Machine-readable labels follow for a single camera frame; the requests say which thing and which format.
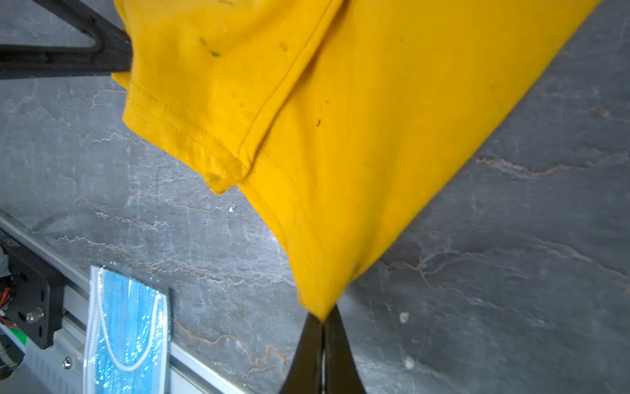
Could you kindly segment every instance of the wire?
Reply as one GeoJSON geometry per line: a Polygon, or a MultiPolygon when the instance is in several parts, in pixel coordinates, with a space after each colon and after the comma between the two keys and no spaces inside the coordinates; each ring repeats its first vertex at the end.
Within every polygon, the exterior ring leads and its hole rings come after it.
{"type": "Polygon", "coordinates": [[[4,303],[6,302],[7,298],[9,298],[10,292],[11,292],[10,288],[7,287],[6,289],[4,289],[2,297],[0,297],[0,308],[4,306],[4,303]]]}
{"type": "Polygon", "coordinates": [[[2,322],[2,324],[6,325],[7,327],[19,328],[17,324],[11,323],[4,316],[0,316],[0,322],[2,322]]]}

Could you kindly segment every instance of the plastic packaging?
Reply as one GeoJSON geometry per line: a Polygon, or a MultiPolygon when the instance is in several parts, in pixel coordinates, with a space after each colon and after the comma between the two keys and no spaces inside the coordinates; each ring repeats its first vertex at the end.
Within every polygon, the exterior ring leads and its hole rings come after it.
{"type": "Polygon", "coordinates": [[[98,267],[91,268],[89,285],[83,393],[165,393],[166,295],[98,267]]]}

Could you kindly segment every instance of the gray stone table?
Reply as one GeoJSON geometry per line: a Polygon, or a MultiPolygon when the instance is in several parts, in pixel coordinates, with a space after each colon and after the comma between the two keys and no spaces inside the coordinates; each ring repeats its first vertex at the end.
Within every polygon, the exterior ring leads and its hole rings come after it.
{"type": "MultiPolygon", "coordinates": [[[[0,7],[3,42],[86,43],[0,7]]],[[[0,81],[0,210],[81,267],[171,287],[175,340],[277,392],[305,317],[286,256],[238,190],[129,131],[124,103],[109,77],[0,81]]],[[[343,295],[368,392],[630,392],[629,152],[630,1],[605,0],[343,295]]]]}

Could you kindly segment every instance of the metal bolt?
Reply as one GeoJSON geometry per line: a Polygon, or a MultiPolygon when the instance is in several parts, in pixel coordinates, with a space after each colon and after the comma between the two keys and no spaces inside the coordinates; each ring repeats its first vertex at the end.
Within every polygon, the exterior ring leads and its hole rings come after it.
{"type": "Polygon", "coordinates": [[[72,359],[71,359],[70,357],[66,357],[66,358],[64,359],[63,364],[61,364],[61,365],[64,367],[64,369],[70,369],[70,368],[72,368],[72,359]]]}
{"type": "Polygon", "coordinates": [[[34,311],[28,312],[26,314],[26,322],[27,323],[39,322],[42,318],[43,318],[43,311],[42,311],[42,309],[39,306],[37,308],[35,308],[34,311]]]}

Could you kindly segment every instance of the fabric fold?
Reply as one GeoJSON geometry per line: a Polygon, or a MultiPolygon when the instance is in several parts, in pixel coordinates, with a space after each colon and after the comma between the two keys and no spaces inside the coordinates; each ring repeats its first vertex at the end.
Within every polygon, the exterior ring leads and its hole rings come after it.
{"type": "Polygon", "coordinates": [[[117,0],[124,119],[239,184],[323,321],[598,2],[117,0]]]}

